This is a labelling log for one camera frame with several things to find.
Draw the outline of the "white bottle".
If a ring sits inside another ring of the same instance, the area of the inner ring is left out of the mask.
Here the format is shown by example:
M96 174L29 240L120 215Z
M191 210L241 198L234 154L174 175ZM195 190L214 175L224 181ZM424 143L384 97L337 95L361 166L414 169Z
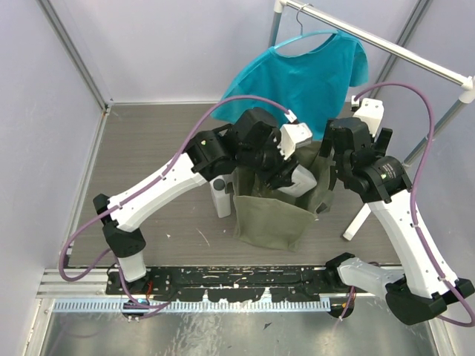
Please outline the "white bottle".
M210 183L212 201L219 218L228 217L232 212L232 177L221 175Z
M298 165L291 175L291 185L278 190L291 197L299 198L317 186L314 175L302 165Z

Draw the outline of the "olive green canvas bag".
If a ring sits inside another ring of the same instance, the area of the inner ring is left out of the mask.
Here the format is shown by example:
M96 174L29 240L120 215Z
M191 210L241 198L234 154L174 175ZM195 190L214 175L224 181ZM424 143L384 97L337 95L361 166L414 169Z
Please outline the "olive green canvas bag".
M301 197L270 190L250 169L236 169L233 182L236 240L261 248L297 249L304 233L319 214L331 209L334 200L335 164L329 157L319 155L320 148L321 142L316 141L296 151L300 164L317 181Z

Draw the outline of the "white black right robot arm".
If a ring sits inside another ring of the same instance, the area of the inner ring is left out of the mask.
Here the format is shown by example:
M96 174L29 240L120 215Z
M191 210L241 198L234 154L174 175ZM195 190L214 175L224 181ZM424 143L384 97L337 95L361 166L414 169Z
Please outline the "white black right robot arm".
M327 123L320 154L331 156L337 178L357 193L383 226L402 264L391 272L343 253L325 264L328 288L355 287L384 300L402 323L440 317L452 303L474 294L470 280L458 277L444 261L411 198L414 187L404 167L386 149L392 131L374 139L356 117Z

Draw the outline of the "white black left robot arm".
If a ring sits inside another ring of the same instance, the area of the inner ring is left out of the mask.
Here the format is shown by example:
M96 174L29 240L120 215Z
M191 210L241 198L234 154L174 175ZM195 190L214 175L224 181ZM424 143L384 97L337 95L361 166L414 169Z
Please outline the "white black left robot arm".
M296 192L298 161L295 151L310 140L308 127L292 111L286 122L263 108L251 108L236 123L188 136L179 151L161 168L121 194L99 194L93 204L102 233L122 271L122 285L132 294L148 287L140 226L152 214L184 193L230 175L238 167L251 168L277 189Z

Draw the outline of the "teal shirt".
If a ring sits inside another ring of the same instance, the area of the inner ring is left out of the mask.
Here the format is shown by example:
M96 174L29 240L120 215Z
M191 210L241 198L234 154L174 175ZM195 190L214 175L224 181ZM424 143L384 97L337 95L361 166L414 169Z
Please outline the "teal shirt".
M342 31L328 33L320 46L306 53L287 56L280 46L268 48L242 69L223 97L233 101L220 106L212 118L234 123L250 108L269 111L279 125L288 121L283 112L259 96L291 110L307 124L315 140L322 139L328 119L341 112L349 88L368 80L368 61L363 44Z

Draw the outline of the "teal clothes hanger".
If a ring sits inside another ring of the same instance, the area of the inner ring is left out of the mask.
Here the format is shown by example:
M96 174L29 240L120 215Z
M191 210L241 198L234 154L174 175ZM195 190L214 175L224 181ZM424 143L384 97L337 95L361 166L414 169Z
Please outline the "teal clothes hanger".
M274 10L273 17L272 17L271 30L270 30L270 34L269 34L269 41L268 41L268 46L267 46L268 49L270 49L270 48L278 49L280 47L283 47L283 46L288 45L290 43L296 42L298 40L309 38L310 36L333 35L333 34L336 34L338 32L335 28L332 28L332 29L327 28L327 29L323 29L323 30L314 30L314 31L311 31L311 32L305 32L304 31L304 26L301 23L301 21L299 20L299 15L306 6L307 6L307 4L305 4L303 7L300 7L298 9L296 15L295 15L295 20L300 26L299 34L297 36L291 37L291 38L289 38L285 41L281 41L281 42L277 42L277 39L278 39L278 32L279 32L279 29L280 29L281 19L282 19L282 15L283 15L284 10L283 9Z

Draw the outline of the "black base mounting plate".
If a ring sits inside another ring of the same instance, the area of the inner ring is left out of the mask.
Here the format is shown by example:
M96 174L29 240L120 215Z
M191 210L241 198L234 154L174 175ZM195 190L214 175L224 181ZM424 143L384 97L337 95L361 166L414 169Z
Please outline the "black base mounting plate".
M126 286L163 302L257 302L266 292L273 303L319 301L325 294L356 298L318 266L155 266Z

